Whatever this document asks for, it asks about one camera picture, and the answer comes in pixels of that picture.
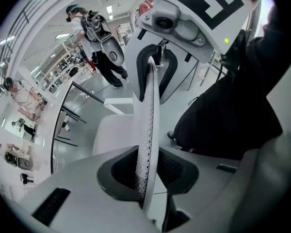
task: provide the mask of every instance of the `ceiling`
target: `ceiling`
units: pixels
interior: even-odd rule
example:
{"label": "ceiling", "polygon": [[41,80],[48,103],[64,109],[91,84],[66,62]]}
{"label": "ceiling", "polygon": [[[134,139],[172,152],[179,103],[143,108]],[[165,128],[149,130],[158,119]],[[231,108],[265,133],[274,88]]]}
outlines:
{"label": "ceiling", "polygon": [[[80,4],[87,10],[99,11],[106,19],[109,19],[106,7],[112,5],[113,19],[117,19],[128,16],[128,11],[136,1],[137,0],[75,0],[72,4]],[[58,40],[55,40],[55,36],[61,33],[71,32],[70,25],[65,20],[65,9],[66,7],[44,25],[28,47],[21,64],[26,66],[29,71],[35,69],[59,43]]]}

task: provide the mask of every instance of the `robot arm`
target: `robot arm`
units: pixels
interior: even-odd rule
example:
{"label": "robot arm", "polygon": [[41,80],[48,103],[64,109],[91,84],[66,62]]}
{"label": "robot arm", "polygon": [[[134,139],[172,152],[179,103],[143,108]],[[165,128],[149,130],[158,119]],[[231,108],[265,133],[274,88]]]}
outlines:
{"label": "robot arm", "polygon": [[149,57],[168,40],[169,67],[160,83],[165,103],[198,62],[207,63],[216,49],[225,54],[253,8],[249,0],[155,0],[139,18],[125,51],[133,91],[144,99]]}

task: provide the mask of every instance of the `floor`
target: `floor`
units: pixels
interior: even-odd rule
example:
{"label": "floor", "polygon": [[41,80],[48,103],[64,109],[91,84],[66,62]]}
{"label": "floor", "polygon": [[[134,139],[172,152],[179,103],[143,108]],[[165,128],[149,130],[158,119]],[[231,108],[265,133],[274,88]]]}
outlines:
{"label": "floor", "polygon": [[[168,62],[162,60],[165,67],[158,69],[159,80],[162,79],[167,67]],[[188,91],[190,80],[193,76],[193,72],[189,75],[175,93],[169,98],[169,100],[161,105],[160,108],[160,145],[177,147],[167,137],[166,133],[173,130],[177,121],[181,115],[187,110],[188,103],[207,90],[217,79],[218,72],[213,68],[207,73],[207,76],[200,86],[201,81],[199,77],[203,77],[207,65],[201,64],[196,72],[192,86]],[[114,89],[102,76],[97,74],[88,81],[81,84],[88,91],[94,90],[95,95],[105,100],[106,98],[131,98],[132,88],[128,82],[122,79],[124,85],[121,89]],[[57,162],[54,162],[54,172],[60,170],[64,165],[73,161],[87,158],[92,156],[92,149],[94,144],[95,135],[100,121],[108,115],[112,115],[113,112],[106,109],[101,103],[92,98],[84,99],[85,94],[80,93],[75,89],[69,92],[69,96],[65,100],[65,106],[75,111],[81,116],[87,123],[81,121],[74,121],[69,119],[70,130],[67,132],[62,128],[60,132],[61,137],[70,138],[71,143],[78,145],[78,147],[69,146],[60,142],[54,143],[54,153],[57,153]],[[125,114],[132,114],[133,108],[130,105],[116,106]]]}

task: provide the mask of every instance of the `handrail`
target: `handrail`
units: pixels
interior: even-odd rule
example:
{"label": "handrail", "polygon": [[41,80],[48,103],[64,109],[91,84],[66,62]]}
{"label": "handrail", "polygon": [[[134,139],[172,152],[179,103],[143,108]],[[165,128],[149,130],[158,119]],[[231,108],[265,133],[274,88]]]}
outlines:
{"label": "handrail", "polygon": [[[40,7],[48,0],[30,0],[21,12],[16,17],[16,20],[13,22],[8,34],[7,38],[11,36],[15,36],[12,41],[7,41],[1,50],[0,54],[0,65],[5,60],[8,60],[13,54],[13,49],[18,40],[18,37],[21,35],[26,25],[29,24],[33,15],[40,9]],[[3,80],[5,78],[5,71],[0,68],[0,87],[3,87]]]}

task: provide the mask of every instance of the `black marker sign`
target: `black marker sign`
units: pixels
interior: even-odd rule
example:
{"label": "black marker sign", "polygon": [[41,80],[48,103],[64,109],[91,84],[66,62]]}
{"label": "black marker sign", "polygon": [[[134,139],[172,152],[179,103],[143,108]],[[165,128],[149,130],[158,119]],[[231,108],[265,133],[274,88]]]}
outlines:
{"label": "black marker sign", "polygon": [[[183,5],[198,15],[211,30],[215,29],[221,22],[226,20],[231,14],[244,6],[242,0],[213,0],[216,4],[209,4],[205,0],[178,0]],[[212,17],[206,11],[212,6],[222,7],[222,9]]]}

